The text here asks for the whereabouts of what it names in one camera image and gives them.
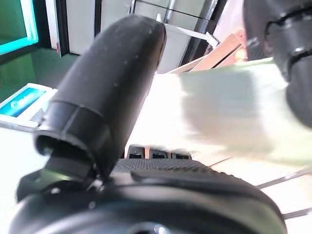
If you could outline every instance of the white wall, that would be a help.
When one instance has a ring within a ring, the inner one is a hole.
[[[132,0],[102,0],[101,31],[125,17]]]
[[[243,27],[243,2],[244,0],[227,1],[214,31],[214,36],[220,42],[223,42],[231,32]]]
[[[83,54],[94,40],[95,0],[66,0],[70,52]]]

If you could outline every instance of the teal sign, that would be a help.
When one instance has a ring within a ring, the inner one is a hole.
[[[27,87],[0,108],[0,115],[18,117],[45,93],[46,90]]]

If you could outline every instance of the glowing sign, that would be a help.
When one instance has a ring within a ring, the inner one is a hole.
[[[27,36],[22,39],[0,45],[0,55],[38,42],[33,0],[20,0],[20,4],[23,12]]]

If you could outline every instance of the blurred paper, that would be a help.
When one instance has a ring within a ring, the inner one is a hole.
[[[271,59],[156,75],[128,145],[311,165],[312,129],[290,111],[286,87]]]

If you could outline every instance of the metal rod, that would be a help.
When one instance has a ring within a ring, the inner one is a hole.
[[[202,40],[206,40],[213,48],[216,48],[219,45],[219,41],[216,40],[212,35],[210,35],[208,32],[206,34],[202,34],[202,33],[198,33],[198,32],[194,32],[185,28],[180,28],[171,24],[166,24],[166,28],[168,28],[169,30],[173,31],[173,32],[177,32],[177,33],[183,33],[186,35],[189,35],[191,37],[194,38],[199,38]]]
[[[101,32],[102,0],[95,0],[94,37]]]
[[[312,174],[312,168],[306,168],[304,170],[301,170],[299,172],[296,172],[296,173],[292,173],[292,174],[288,174],[282,178],[279,178],[279,179],[275,179],[275,180],[272,180],[272,181],[269,181],[269,182],[266,182],[264,184],[260,184],[257,186],[257,188],[259,189],[263,189],[263,188],[267,188],[267,187],[270,187],[270,186],[273,186],[275,184],[280,184],[280,183],[283,183],[285,181],[288,181],[288,180],[291,180],[291,179],[295,179],[295,178],[298,178],[298,177],[301,177],[301,176],[305,176],[305,175],[309,175],[309,174]]]
[[[137,0],[132,0],[130,14],[134,14],[135,13],[136,3],[137,3]]]
[[[160,5],[157,5],[157,4],[154,4],[154,3],[150,3],[150,2],[147,2],[147,1],[144,1],[144,0],[136,0],[136,2],[146,3],[146,4],[149,4],[149,5],[152,5],[152,6],[157,6],[157,7],[163,8],[163,9],[168,9],[168,8],[165,7],[165,6],[160,6]],[[181,14],[184,14],[184,15],[187,15],[187,16],[192,16],[192,17],[195,17],[195,18],[198,18],[198,19],[210,21],[210,20],[205,19],[205,18],[203,18],[203,17],[194,16],[194,15],[192,15],[192,14],[189,14],[189,13],[186,13],[186,12],[182,12],[182,11],[178,11],[178,10],[175,10],[175,9],[171,9],[171,11],[173,11],[173,12],[178,12],[178,13],[181,13]]]
[[[298,218],[298,217],[302,217],[306,215],[312,215],[312,207],[308,209],[296,211],[296,212],[291,212],[288,214],[283,214],[285,220],[290,219],[290,218]]]
[[[169,0],[168,8],[167,8],[166,15],[164,18],[164,23],[169,23],[175,3],[176,3],[176,0]]]

